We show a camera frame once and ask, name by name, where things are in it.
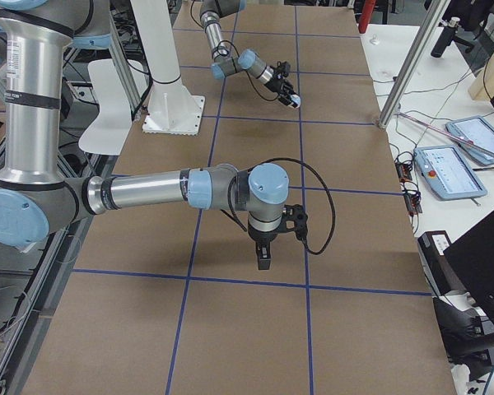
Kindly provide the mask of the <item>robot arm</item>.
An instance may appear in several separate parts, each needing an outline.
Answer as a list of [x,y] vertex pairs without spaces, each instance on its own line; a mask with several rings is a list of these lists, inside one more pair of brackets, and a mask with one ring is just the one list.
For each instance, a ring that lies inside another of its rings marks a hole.
[[245,1],[203,1],[199,11],[199,25],[207,36],[211,50],[212,75],[217,80],[244,72],[251,81],[258,81],[275,94],[277,100],[287,107],[297,109],[301,98],[288,80],[291,65],[278,62],[276,65],[266,63],[257,52],[246,49],[239,52],[235,45],[224,38],[221,31],[221,19],[245,9]]

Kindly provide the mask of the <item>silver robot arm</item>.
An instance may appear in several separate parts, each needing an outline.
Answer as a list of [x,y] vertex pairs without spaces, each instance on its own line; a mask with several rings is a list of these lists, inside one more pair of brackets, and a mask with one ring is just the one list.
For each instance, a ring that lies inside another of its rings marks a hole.
[[57,169],[63,52],[109,47],[106,1],[0,1],[7,33],[5,165],[0,169],[0,243],[17,249],[108,210],[164,202],[247,211],[258,267],[288,218],[287,172],[275,164],[232,165],[127,177],[72,179]]

